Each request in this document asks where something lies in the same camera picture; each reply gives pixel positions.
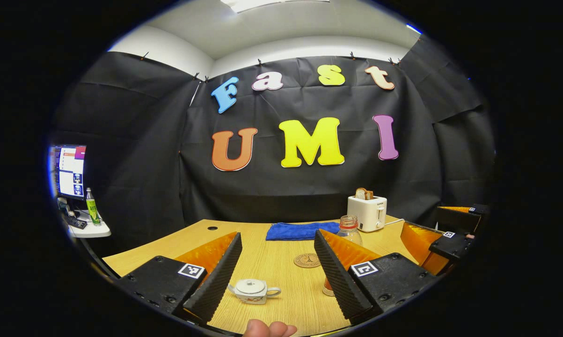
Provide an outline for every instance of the ceiling light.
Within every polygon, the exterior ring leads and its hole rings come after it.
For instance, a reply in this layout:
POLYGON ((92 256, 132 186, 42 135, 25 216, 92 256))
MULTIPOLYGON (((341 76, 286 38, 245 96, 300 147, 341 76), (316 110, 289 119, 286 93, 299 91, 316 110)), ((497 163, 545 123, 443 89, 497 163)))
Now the ceiling light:
POLYGON ((248 9, 270 5, 279 4, 280 2, 297 2, 297 1, 324 1, 329 0, 221 0, 224 4, 231 7, 236 13, 247 11, 248 9))
POLYGON ((408 25, 408 24, 407 24, 406 26, 407 26, 408 28, 410 28, 411 30, 414 30, 415 32, 417 32, 417 33, 419 33, 419 34, 421 34, 421 35, 423 34, 422 32, 419 32, 416 28, 414 28, 414 27, 412 27, 412 26, 410 26, 410 25, 408 25))

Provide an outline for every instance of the teapot lid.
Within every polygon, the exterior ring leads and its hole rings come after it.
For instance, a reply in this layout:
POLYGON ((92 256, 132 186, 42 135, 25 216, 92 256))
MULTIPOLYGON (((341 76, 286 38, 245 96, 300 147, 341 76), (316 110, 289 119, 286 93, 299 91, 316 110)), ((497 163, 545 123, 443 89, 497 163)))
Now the teapot lid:
POLYGON ((259 293, 264 289, 264 282, 259 279, 241 279, 236 284, 236 289, 245 294, 259 293))

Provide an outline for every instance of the computer monitor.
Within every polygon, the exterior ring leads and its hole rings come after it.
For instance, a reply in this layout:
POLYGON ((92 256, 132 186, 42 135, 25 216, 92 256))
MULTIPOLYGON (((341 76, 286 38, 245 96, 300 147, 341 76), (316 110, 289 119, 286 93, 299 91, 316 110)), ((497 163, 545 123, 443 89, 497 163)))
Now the computer monitor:
POLYGON ((49 151, 52 193, 56 197, 84 200, 86 145, 52 145, 49 151))

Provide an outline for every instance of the blue letter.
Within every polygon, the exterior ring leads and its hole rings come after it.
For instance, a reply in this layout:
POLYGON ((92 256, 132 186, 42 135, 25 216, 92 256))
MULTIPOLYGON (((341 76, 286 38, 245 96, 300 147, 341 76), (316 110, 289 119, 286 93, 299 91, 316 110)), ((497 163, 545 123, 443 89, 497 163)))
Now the blue letter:
POLYGON ((234 76, 211 92, 211 96, 215 96, 217 103, 219 103, 219 113, 223 113, 223 111, 229 109, 229 107, 236 102, 236 99, 230 98, 230 95, 238 93, 238 88, 233 85, 233 83, 238 83, 238 81, 238 77, 234 76))

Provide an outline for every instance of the blue towel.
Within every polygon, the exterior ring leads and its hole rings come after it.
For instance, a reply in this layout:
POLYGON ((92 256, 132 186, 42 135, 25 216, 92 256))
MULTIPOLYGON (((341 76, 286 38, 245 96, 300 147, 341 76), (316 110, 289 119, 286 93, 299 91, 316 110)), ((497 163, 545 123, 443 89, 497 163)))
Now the blue towel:
POLYGON ((318 229, 323 229, 333 234, 339 232, 337 222, 313 222, 312 224, 294 225, 285 222, 273 224, 267 232, 267 241, 302 241, 314 240, 318 229))

